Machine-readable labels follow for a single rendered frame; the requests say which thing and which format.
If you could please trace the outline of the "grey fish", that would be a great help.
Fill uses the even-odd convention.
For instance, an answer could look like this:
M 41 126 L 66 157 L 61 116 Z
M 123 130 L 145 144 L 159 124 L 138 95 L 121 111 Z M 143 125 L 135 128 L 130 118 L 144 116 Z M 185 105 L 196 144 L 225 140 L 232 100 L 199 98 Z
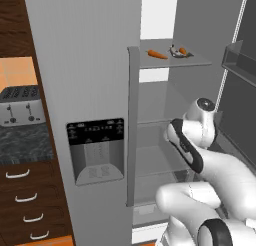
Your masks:
M 181 52 L 179 52 L 175 47 L 174 45 L 171 45 L 170 48 L 169 48 L 169 52 L 171 53 L 171 55 L 173 57 L 176 57 L 176 58 L 181 58 L 183 56 L 183 54 Z

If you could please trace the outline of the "black water ice dispenser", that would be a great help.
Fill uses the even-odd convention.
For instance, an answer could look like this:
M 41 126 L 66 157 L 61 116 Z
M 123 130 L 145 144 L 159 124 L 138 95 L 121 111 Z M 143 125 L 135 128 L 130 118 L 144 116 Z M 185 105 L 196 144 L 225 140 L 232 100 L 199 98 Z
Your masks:
M 66 124 L 77 186 L 121 180 L 124 177 L 124 119 Z

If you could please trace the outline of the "glass fridge shelf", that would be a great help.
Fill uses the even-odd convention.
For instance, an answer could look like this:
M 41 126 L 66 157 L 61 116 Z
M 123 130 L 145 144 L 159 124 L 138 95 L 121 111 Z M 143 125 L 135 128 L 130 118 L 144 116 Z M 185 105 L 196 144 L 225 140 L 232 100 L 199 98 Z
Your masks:
M 187 52 L 192 53 L 188 58 L 176 58 L 171 55 L 169 48 L 174 45 L 176 49 L 183 47 Z M 147 54 L 148 50 L 154 50 L 168 57 L 167 60 L 150 57 Z M 176 68 L 190 66 L 207 66 L 211 62 L 197 54 L 191 48 L 183 45 L 175 39 L 146 39 L 140 41 L 140 68 L 155 69 L 155 68 Z

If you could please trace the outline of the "grey fridge door with dispenser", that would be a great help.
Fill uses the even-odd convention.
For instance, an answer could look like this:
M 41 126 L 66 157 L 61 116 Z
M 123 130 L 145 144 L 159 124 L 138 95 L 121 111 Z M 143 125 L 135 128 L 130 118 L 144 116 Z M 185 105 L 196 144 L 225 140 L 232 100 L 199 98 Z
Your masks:
M 128 117 L 141 0 L 25 0 L 77 246 L 131 246 L 127 181 L 77 186 L 71 122 Z

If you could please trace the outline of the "dark wood drawer front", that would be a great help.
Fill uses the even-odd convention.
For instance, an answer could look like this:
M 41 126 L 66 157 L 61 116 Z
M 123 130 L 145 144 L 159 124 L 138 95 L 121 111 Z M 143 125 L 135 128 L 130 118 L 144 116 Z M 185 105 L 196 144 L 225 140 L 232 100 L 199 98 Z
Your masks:
M 32 197 L 35 193 L 38 196 L 34 201 L 17 203 L 14 200 L 15 196 L 28 198 Z M 57 203 L 60 199 L 61 193 L 54 185 L 5 189 L 0 191 L 0 210 L 45 207 Z
M 42 213 L 44 213 L 44 217 L 38 222 L 23 222 L 23 216 L 30 219 L 39 217 Z M 63 221 L 64 218 L 64 210 L 58 206 L 5 210 L 0 212 L 0 230 L 28 228 L 33 225 L 54 224 L 58 221 Z
M 20 174 L 30 169 L 27 177 L 19 179 L 7 179 L 5 173 Z M 52 161 L 39 161 L 23 164 L 13 164 L 0 167 L 0 191 L 5 189 L 16 189 L 24 187 L 35 187 L 43 185 L 61 184 L 59 172 Z
M 50 234 L 42 240 L 31 240 L 34 236 Z M 0 246 L 73 246 L 71 232 L 64 224 L 36 225 L 28 228 L 16 228 L 0 232 Z

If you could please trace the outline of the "silver four-slot toaster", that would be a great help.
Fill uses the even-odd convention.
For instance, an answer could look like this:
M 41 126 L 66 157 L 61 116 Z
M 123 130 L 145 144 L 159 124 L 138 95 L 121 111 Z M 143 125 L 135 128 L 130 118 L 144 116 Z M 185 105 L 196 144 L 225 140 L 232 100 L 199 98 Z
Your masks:
M 45 122 L 37 85 L 10 86 L 0 93 L 0 126 L 13 127 Z

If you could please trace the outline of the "open grey fridge door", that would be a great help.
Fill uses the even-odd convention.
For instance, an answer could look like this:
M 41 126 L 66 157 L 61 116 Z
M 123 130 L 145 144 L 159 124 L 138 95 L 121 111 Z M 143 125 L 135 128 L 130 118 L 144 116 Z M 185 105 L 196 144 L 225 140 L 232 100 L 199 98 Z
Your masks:
M 237 40 L 256 60 L 256 0 L 247 0 Z M 256 87 L 227 70 L 220 110 L 220 130 L 256 170 Z

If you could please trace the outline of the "grey fridge body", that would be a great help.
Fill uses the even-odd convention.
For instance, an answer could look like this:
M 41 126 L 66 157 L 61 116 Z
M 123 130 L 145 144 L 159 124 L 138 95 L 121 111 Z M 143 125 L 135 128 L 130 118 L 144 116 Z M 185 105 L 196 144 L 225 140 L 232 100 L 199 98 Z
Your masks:
M 134 206 L 152 208 L 167 226 L 169 216 L 156 203 L 158 189 L 166 184 L 199 182 L 201 177 L 165 140 L 164 131 L 171 120 L 182 118 L 196 99 L 209 99 L 215 104 L 217 128 L 209 149 L 218 152 L 214 146 L 221 135 L 218 105 L 225 73 L 222 60 L 226 46 L 236 42 L 245 1 L 177 0 L 174 31 L 164 39 L 179 41 L 211 65 L 140 68 Z

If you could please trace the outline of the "grey fridge door bin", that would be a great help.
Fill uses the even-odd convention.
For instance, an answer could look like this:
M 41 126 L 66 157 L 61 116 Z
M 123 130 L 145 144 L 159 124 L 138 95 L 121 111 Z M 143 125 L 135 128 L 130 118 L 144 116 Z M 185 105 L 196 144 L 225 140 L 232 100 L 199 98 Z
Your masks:
M 256 60 L 242 52 L 243 41 L 226 46 L 222 67 L 256 87 Z

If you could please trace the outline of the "dark wood wall cupboard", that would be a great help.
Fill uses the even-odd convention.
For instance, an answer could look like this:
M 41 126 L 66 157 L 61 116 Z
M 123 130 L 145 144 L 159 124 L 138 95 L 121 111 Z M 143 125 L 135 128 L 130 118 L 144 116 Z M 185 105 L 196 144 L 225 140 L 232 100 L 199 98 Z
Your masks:
M 0 0 L 0 58 L 33 55 L 25 0 Z

